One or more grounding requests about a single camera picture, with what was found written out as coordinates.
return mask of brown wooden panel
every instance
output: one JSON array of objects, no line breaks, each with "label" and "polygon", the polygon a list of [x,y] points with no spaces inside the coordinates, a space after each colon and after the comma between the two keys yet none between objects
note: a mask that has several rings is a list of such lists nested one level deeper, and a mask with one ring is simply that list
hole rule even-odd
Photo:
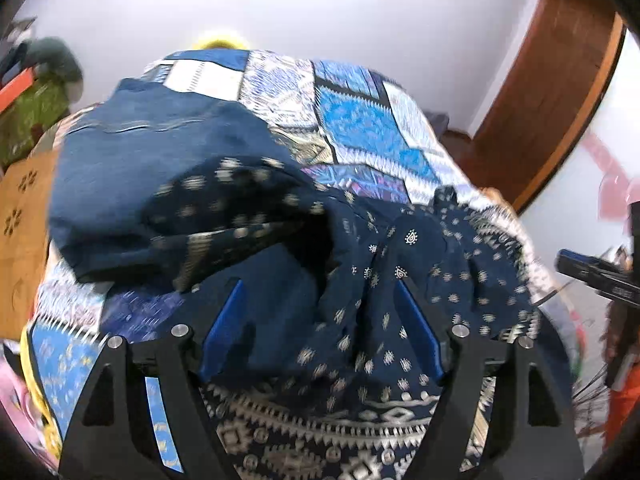
[{"label": "brown wooden panel", "polygon": [[494,105],[456,158],[476,186],[496,187],[522,206],[523,193],[537,191],[532,183],[543,184],[541,169],[551,174],[558,147],[570,149],[563,139],[601,73],[615,17],[608,0],[540,0]]}]

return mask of metal bolt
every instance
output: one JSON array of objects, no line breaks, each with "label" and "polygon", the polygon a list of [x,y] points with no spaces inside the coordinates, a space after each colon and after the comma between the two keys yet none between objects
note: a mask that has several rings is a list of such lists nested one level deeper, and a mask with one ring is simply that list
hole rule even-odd
[{"label": "metal bolt", "polygon": [[451,331],[456,337],[466,337],[469,335],[469,328],[465,325],[454,325]]},{"label": "metal bolt", "polygon": [[533,339],[523,335],[518,338],[518,344],[526,349],[533,348]]},{"label": "metal bolt", "polygon": [[189,333],[189,327],[183,323],[178,325],[174,325],[171,328],[171,335],[175,335],[176,337],[182,337]]},{"label": "metal bolt", "polygon": [[122,344],[122,341],[123,339],[119,335],[115,335],[109,338],[109,340],[107,341],[107,346],[109,348],[117,348]]}]

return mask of green fabric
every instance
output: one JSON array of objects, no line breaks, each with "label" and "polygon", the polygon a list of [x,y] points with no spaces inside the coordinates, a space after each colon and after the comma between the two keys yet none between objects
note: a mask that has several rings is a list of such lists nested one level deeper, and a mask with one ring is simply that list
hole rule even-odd
[{"label": "green fabric", "polygon": [[7,168],[34,147],[33,134],[52,127],[68,109],[62,80],[47,74],[38,78],[0,114],[0,166]]}]

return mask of blue gripper pad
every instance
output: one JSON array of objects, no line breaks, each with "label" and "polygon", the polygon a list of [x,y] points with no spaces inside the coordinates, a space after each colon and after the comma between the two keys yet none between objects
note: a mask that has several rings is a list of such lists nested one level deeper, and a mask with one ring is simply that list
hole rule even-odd
[{"label": "blue gripper pad", "polygon": [[[396,282],[394,302],[420,368],[430,380],[440,384],[445,373],[449,371],[447,366],[449,356],[446,355],[446,348],[443,348],[443,346],[448,348],[448,336],[444,331],[438,330],[438,327],[432,329],[403,280]],[[438,332],[443,333],[441,339],[436,336]]]},{"label": "blue gripper pad", "polygon": [[211,380],[222,371],[229,350],[241,336],[245,319],[246,291],[242,280],[238,280],[202,343],[202,362],[198,377],[203,382]]}]

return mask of wooden furniture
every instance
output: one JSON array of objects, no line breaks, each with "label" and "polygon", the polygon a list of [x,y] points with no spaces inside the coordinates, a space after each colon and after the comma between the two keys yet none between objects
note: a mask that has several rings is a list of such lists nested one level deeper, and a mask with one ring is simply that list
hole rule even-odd
[{"label": "wooden furniture", "polygon": [[616,65],[623,32],[609,0],[540,0],[476,136],[465,142],[448,132],[443,139],[445,146],[455,145],[452,156],[471,182],[499,189],[522,211],[588,126]]}]

